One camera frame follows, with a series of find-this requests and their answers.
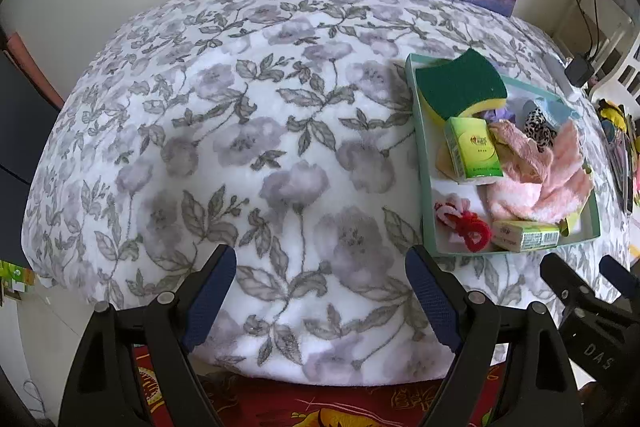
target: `black power adapter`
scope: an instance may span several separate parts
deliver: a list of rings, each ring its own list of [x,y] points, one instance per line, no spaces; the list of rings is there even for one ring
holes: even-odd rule
[[[584,86],[593,73],[593,66],[583,55],[575,55],[564,70],[567,79],[575,87]]]

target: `bed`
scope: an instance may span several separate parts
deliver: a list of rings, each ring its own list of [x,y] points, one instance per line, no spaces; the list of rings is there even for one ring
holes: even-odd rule
[[[562,96],[539,29],[454,0],[173,0],[126,22],[66,100],[40,160],[22,245],[45,283],[145,305],[218,243],[238,272],[200,359],[252,377],[384,385],[443,375],[404,274],[420,239],[409,53],[468,47]],[[593,169],[601,236],[560,255],[599,298],[628,230],[586,98],[567,102]],[[496,303],[562,305],[544,252],[438,257]],[[498,346],[495,360],[505,356]]]

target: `black cabinet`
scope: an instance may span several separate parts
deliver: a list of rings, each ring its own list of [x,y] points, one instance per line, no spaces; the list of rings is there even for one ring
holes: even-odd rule
[[[29,187],[58,112],[0,52],[0,259],[29,266],[20,245]]]

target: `red fabric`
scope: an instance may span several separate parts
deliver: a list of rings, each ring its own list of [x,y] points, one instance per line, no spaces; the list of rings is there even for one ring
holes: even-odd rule
[[[146,347],[136,348],[136,358],[156,427],[173,427]],[[503,373],[503,364],[491,368],[470,427],[482,426],[482,418],[500,390]],[[415,427],[442,383],[323,387],[230,373],[218,376],[202,384],[225,427]]]

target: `bolt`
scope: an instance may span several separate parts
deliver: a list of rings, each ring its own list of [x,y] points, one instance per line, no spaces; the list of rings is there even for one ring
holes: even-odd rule
[[[109,309],[109,303],[107,301],[99,301],[95,303],[94,311],[96,313],[104,313]]]
[[[542,302],[533,302],[531,304],[531,308],[533,309],[533,311],[539,313],[540,315],[544,315],[546,313],[546,306]]]
[[[158,302],[164,305],[171,304],[174,301],[175,294],[173,292],[162,292],[158,296]]]
[[[486,301],[486,297],[482,292],[472,291],[468,293],[469,300],[473,302],[473,304],[484,304]]]

